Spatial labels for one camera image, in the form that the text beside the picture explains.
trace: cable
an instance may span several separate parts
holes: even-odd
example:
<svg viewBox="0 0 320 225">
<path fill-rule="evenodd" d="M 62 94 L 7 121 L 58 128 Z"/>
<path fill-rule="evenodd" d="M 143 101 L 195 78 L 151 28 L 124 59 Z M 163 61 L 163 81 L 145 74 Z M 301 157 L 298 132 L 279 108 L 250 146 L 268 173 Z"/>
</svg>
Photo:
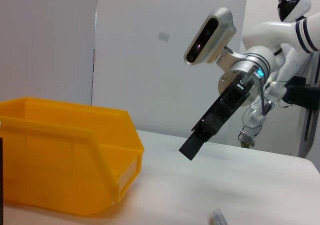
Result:
<svg viewBox="0 0 320 225">
<path fill-rule="evenodd" d="M 290 106 L 293 106 L 293 104 L 286 105 L 286 106 L 280 106 L 280 104 L 279 104 L 279 102 L 278 102 L 278 106 L 279 106 L 280 108 L 282 108 L 282 109 L 286 109 L 286 108 L 288 108 L 288 107 L 290 107 Z"/>
<path fill-rule="evenodd" d="M 259 131 L 254 135 L 254 138 L 260 133 L 260 131 L 261 131 L 261 129 L 262 129 L 262 125 L 259 125 L 259 126 L 256 126 L 256 127 L 249 127 L 249 126 L 247 126 L 247 125 L 245 124 L 244 117 L 245 117 L 245 114 L 246 114 L 246 112 L 248 111 L 248 109 L 251 108 L 253 105 L 257 104 L 258 102 L 260 102 L 260 100 L 261 100 L 261 97 L 260 97 L 260 99 L 259 99 L 257 102 L 251 104 L 251 105 L 244 111 L 244 113 L 243 113 L 243 115 L 242 115 L 242 123 L 243 123 L 243 128 L 242 128 L 242 130 L 244 130 L 245 127 L 248 128 L 248 129 L 257 129 L 257 128 L 260 128 Z"/>
<path fill-rule="evenodd" d="M 275 82 L 284 82 L 284 83 L 287 83 L 288 81 L 281 81 L 281 80 L 279 80 L 279 81 L 272 81 L 272 82 L 270 82 L 270 83 L 265 87 L 264 90 L 266 90 L 266 89 L 268 88 L 268 86 L 270 86 L 270 84 L 275 83 Z M 257 102 L 252 103 L 252 104 L 244 111 L 244 113 L 243 113 L 243 115 L 242 115 L 242 123 L 243 123 L 243 125 L 244 125 L 245 127 L 249 128 L 249 129 L 257 129 L 258 127 L 260 127 L 260 126 L 249 127 L 249 126 L 247 126 L 247 125 L 245 124 L 245 114 L 246 114 L 246 112 L 247 112 L 247 111 L 249 110 L 249 108 L 251 108 L 253 105 L 256 105 L 257 103 L 259 103 L 260 100 L 261 100 L 261 96 L 260 96 L 260 99 L 259 99 Z"/>
<path fill-rule="evenodd" d="M 260 97 L 261 97 L 261 106 L 262 106 L 262 115 L 266 115 L 266 107 L 265 107 L 265 94 L 264 94 L 264 83 L 262 81 L 262 77 L 259 79 L 260 82 Z"/>
</svg>

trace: table surface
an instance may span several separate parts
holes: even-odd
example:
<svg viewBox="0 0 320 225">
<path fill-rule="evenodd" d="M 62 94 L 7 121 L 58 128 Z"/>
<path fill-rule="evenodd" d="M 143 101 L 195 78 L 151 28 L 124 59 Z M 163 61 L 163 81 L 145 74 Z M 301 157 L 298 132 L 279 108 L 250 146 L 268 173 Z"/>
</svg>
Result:
<svg viewBox="0 0 320 225">
<path fill-rule="evenodd" d="M 5 225 L 206 225 L 220 208 L 228 225 L 318 225 L 320 174 L 305 159 L 206 143 L 189 161 L 185 138 L 139 131 L 141 174 L 105 214 L 81 218 L 6 204 Z"/>
</svg>

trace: white backdrop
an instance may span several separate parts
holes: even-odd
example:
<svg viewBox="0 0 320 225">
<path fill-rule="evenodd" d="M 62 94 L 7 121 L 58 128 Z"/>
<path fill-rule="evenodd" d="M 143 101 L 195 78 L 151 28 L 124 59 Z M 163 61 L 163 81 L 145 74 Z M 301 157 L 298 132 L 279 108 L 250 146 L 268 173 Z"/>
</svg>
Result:
<svg viewBox="0 0 320 225">
<path fill-rule="evenodd" d="M 91 103 L 97 0 L 0 0 L 0 101 Z"/>
<path fill-rule="evenodd" d="M 186 65 L 183 55 L 223 6 L 237 28 L 229 46 L 239 51 L 246 0 L 98 0 L 92 104 L 128 110 L 140 130 L 189 136 L 217 99 L 223 71 Z M 225 124 L 214 141 L 225 144 L 227 134 Z"/>
</svg>

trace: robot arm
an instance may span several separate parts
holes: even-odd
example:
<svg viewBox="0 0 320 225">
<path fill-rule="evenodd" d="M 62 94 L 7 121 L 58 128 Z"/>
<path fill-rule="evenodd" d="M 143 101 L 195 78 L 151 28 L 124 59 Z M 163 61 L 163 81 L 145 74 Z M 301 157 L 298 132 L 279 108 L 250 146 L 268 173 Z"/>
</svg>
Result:
<svg viewBox="0 0 320 225">
<path fill-rule="evenodd" d="M 307 66 L 311 55 L 309 53 L 301 53 L 291 48 L 285 59 L 285 64 L 280 69 L 275 80 L 268 80 L 267 88 L 264 90 L 264 102 L 273 109 L 277 103 L 286 94 L 286 82 L 296 75 L 302 68 Z M 266 115 L 262 115 L 261 99 L 251 105 L 243 116 L 248 115 L 248 122 L 243 122 L 243 128 L 240 131 L 238 139 L 241 140 L 242 148 L 249 148 L 255 145 L 254 138 L 258 135 L 264 122 Z"/>
<path fill-rule="evenodd" d="M 259 109 L 265 116 L 274 104 L 269 103 L 271 96 L 264 96 L 263 85 L 270 74 L 283 65 L 276 60 L 281 44 L 288 43 L 302 54 L 318 50 L 318 24 L 320 13 L 296 24 L 262 23 L 244 36 L 246 54 L 237 54 L 226 47 L 236 32 L 231 12 L 220 8 L 211 13 L 187 49 L 184 59 L 187 64 L 195 65 L 212 63 L 219 58 L 217 64 L 225 71 L 218 83 L 220 96 L 192 129 L 192 135 L 180 152 L 192 160 L 203 143 L 215 135 L 240 106 L 250 104 L 259 92 L 262 100 Z"/>
</svg>

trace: humanoid robot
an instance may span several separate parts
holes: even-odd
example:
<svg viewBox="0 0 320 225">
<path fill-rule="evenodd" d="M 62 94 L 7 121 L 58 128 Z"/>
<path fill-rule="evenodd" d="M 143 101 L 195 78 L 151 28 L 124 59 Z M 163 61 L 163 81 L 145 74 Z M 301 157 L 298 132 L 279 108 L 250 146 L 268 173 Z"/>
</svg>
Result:
<svg viewBox="0 0 320 225">
<path fill-rule="evenodd" d="M 303 16 L 310 8 L 310 0 L 279 0 L 282 22 L 265 22 L 253 27 L 242 37 L 247 49 L 245 54 L 227 47 L 236 33 L 228 9 L 219 8 L 207 17 L 184 60 L 190 65 L 217 60 L 224 74 L 218 82 L 220 96 L 180 148 L 188 159 L 194 158 L 240 106 L 251 104 L 247 111 L 249 120 L 238 137 L 244 148 L 255 145 L 254 138 L 267 114 L 281 99 L 309 111 L 318 110 L 319 88 L 306 86 L 305 74 L 295 77 L 310 67 L 312 54 L 320 49 L 320 13 L 309 18 Z M 292 47 L 286 57 L 281 44 Z"/>
</svg>

